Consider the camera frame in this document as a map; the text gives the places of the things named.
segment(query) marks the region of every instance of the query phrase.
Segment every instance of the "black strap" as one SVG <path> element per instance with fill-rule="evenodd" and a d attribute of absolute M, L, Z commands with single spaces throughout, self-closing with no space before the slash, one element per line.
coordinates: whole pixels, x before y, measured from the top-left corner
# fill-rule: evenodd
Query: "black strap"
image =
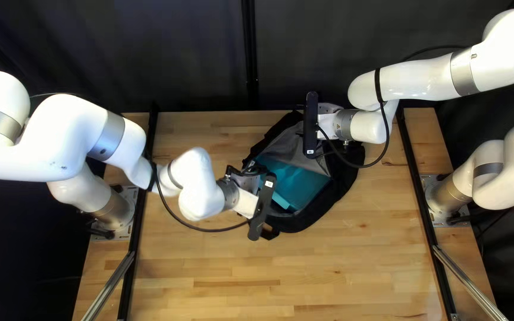
<path fill-rule="evenodd" d="M 384 99 L 382 99 L 382 91 L 380 90 L 380 68 L 374 70 L 374 86 L 376 88 L 376 99 L 380 104 L 383 104 Z"/>
<path fill-rule="evenodd" d="M 168 178 L 170 179 L 170 181 L 172 181 L 172 184 L 174 184 L 176 187 L 178 187 L 179 189 L 184 189 L 184 187 L 182 185 L 180 185 L 180 183 L 178 183 L 174 177 L 172 176 L 172 163 L 174 162 L 174 160 L 172 159 L 172 161 L 168 164 Z"/>
<path fill-rule="evenodd" d="M 261 238 L 266 239 L 266 240 L 272 240 L 275 237 L 278 237 L 279 234 L 280 234 L 280 230 L 275 227 L 271 227 L 271 230 L 266 230 L 266 229 L 261 230 Z"/>

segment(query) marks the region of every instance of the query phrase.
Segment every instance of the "blue-green object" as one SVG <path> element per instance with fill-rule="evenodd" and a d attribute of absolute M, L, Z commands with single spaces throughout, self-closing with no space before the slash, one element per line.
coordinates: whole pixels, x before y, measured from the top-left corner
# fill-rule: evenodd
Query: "blue-green object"
<path fill-rule="evenodd" d="M 267 166 L 277 176 L 273 201 L 285 210 L 297 211 L 305 208 L 330 181 L 330 177 L 325 175 L 272 158 L 257 156 L 255 160 Z"/>

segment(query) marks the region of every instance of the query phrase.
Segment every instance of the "black cable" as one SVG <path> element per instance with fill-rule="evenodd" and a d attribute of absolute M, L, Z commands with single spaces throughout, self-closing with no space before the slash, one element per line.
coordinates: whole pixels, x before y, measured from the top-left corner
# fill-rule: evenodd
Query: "black cable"
<path fill-rule="evenodd" d="M 485 235 L 485 232 L 487 232 L 491 227 L 493 227 L 493 225 L 495 225 L 495 223 L 497 223 L 498 221 L 500 221 L 505 215 L 511 213 L 511 210 L 506 210 L 504 211 L 501 215 L 499 215 L 498 218 L 496 218 L 493 222 L 491 222 L 491 224 L 489 224 L 484 230 L 482 230 L 478 236 L 475 237 L 476 240 L 479 240 L 483 235 Z"/>
<path fill-rule="evenodd" d="M 247 167 L 246 169 L 242 170 L 241 172 L 239 172 L 235 167 L 231 166 L 231 165 L 227 165 L 227 170 L 231 171 L 231 172 L 235 172 L 235 174 L 239 175 L 239 176 L 246 176 L 246 177 L 251 177 L 251 176 L 259 176 L 259 175 L 263 175 L 263 174 L 266 174 L 269 172 L 269 170 L 267 169 L 267 166 L 263 166 L 261 164 L 253 164 L 249 167 Z"/>
<path fill-rule="evenodd" d="M 239 224 L 229 226 L 229 227 L 224 227 L 222 229 L 204 229 L 203 227 L 197 227 L 190 223 L 185 222 L 184 220 L 179 218 L 172 211 L 172 209 L 170 209 L 170 207 L 168 206 L 168 203 L 166 203 L 166 198 L 164 198 L 164 194 L 162 194 L 162 188 L 160 187 L 160 178 L 158 177 L 158 171 L 156 170 L 156 164 L 154 162 L 152 162 L 152 160 L 150 160 L 150 164 L 152 165 L 152 175 L 153 175 L 154 181 L 156 181 L 156 186 L 158 187 L 158 193 L 160 194 L 160 199 L 162 200 L 162 203 L 164 204 L 166 211 L 168 211 L 168 213 L 180 224 L 182 224 L 186 227 L 189 227 L 192 230 L 196 230 L 196 231 L 200 231 L 200 232 L 218 233 L 218 232 L 225 232 L 225 231 L 237 229 L 238 227 L 244 226 L 245 224 L 248 224 L 249 222 L 251 222 L 251 219 L 248 219 L 245 222 L 241 222 Z"/>
<path fill-rule="evenodd" d="M 334 151 L 334 154 L 338 158 L 340 158 L 340 160 L 344 164 L 346 164 L 350 167 L 353 167 L 355 169 L 365 169 L 367 167 L 373 166 L 373 165 L 377 164 L 378 162 L 380 162 L 382 157 L 384 157 L 384 154 L 386 154 L 386 151 L 388 150 L 388 145 L 390 144 L 390 128 L 388 126 L 388 120 L 386 119 L 386 112 L 384 112 L 384 101 L 382 100 L 382 93 L 380 91 L 380 68 L 378 68 L 374 71 L 374 84 L 376 86 L 376 98 L 378 99 L 378 102 L 380 103 L 380 112 L 382 113 L 382 119 L 384 120 L 384 128 L 386 129 L 386 143 L 384 144 L 384 149 L 382 150 L 382 153 L 380 154 L 380 156 L 378 156 L 378 158 L 376 158 L 376 160 L 374 160 L 372 163 L 358 165 L 358 164 L 353 164 L 353 163 L 347 161 L 346 158 L 344 158 L 342 156 L 342 154 L 340 154 L 339 151 L 336 149 L 336 146 L 334 146 L 334 144 L 331 142 L 327 133 L 325 133 L 325 131 L 322 128 L 320 128 L 320 126 L 317 126 L 318 129 L 320 130 L 320 132 L 325 137 L 326 142 L 328 143 L 330 148 L 332 148 L 332 150 Z"/>
<path fill-rule="evenodd" d="M 75 94 L 74 92 L 47 92 L 46 94 L 38 94 L 38 95 L 29 96 L 29 98 L 48 96 L 48 95 L 58 95 L 58 94 L 78 96 L 78 94 Z"/>
<path fill-rule="evenodd" d="M 405 56 L 404 58 L 402 58 L 402 60 L 400 60 L 400 62 L 404 62 L 404 61 L 407 61 L 408 59 L 414 57 L 414 56 L 417 56 L 419 54 L 422 54 L 426 51 L 430 51 L 430 50 L 435 50 L 435 49 L 450 49 L 450 48 L 456 48 L 456 49 L 464 49 L 464 48 L 467 48 L 469 46 L 461 46 L 461 45 L 443 45 L 443 46 L 433 46 L 433 47 L 427 47 L 427 48 L 424 48 L 424 49 L 420 49 L 410 55 L 407 55 Z"/>
<path fill-rule="evenodd" d="M 324 152 L 324 153 L 322 153 L 322 154 L 320 154 L 320 155 L 317 155 L 317 156 L 315 156 L 315 159 L 317 159 L 317 158 L 321 158 L 321 157 L 323 157 L 323 156 L 327 156 L 327 155 L 332 155 L 332 154 L 334 154 L 334 150 L 327 151 L 327 152 Z"/>

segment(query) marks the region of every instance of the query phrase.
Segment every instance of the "metal rail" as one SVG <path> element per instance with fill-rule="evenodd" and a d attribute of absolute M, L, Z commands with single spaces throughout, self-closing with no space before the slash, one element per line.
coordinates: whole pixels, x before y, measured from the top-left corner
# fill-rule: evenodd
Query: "metal rail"
<path fill-rule="evenodd" d="M 132 262 L 134 262 L 134 253 L 134 251 L 128 252 L 124 259 L 122 259 L 116 270 L 114 270 L 114 273 L 110 276 L 110 279 L 106 281 L 104 288 L 102 288 L 100 293 L 96 296 L 96 299 L 94 299 L 94 302 L 82 317 L 82 321 L 93 321 L 98 317 L 98 314 L 101 312 L 106 300 L 109 299 L 114 288 L 116 288 L 116 285 L 120 282 L 120 279 L 122 279 Z"/>
<path fill-rule="evenodd" d="M 461 284 L 463 284 L 471 298 L 475 300 L 475 302 L 489 317 L 491 317 L 491 319 L 496 321 L 509 321 L 442 249 L 433 245 L 433 254 L 453 273 L 453 275 L 455 275 Z"/>

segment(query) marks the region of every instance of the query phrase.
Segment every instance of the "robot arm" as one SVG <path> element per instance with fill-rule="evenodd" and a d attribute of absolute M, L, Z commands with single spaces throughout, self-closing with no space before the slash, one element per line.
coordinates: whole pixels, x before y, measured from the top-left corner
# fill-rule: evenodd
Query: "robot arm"
<path fill-rule="evenodd" d="M 398 99 L 384 103 L 384 113 L 389 128 L 392 128 L 392 120 L 398 103 Z M 318 116 L 319 126 L 330 139 L 372 144 L 382 144 L 386 141 L 386 128 L 380 110 L 342 109 L 342 107 L 330 103 L 320 103 L 319 108 L 336 110 L 332 114 L 320 114 Z M 322 133 L 317 133 L 317 138 L 325 139 L 325 136 Z"/>
<path fill-rule="evenodd" d="M 434 213 L 446 215 L 472 199 L 488 210 L 514 206 L 514 127 L 504 140 L 481 144 L 469 159 L 426 191 Z"/>
<path fill-rule="evenodd" d="M 514 9 L 487 24 L 483 41 L 438 58 L 396 63 L 380 70 L 384 100 L 446 100 L 514 84 Z M 360 75 L 348 88 L 356 108 L 379 108 L 374 71 Z"/>
<path fill-rule="evenodd" d="M 29 105 L 23 85 L 0 72 L 0 114 L 14 117 L 19 128 L 16 134 L 25 123 Z M 84 99 L 66 94 L 45 99 L 19 139 L 1 133 L 4 120 L 0 118 L 0 179 L 69 179 L 81 171 L 89 154 L 121 168 L 142 188 L 150 182 L 150 165 L 141 157 L 146 142 L 144 131 L 134 122 Z"/>
<path fill-rule="evenodd" d="M 255 212 L 258 197 L 239 188 L 233 180 L 216 182 L 210 156 L 201 147 L 192 148 L 168 165 L 158 167 L 158 177 L 162 194 L 179 194 L 180 211 L 190 221 L 229 209 L 247 218 L 252 218 Z"/>

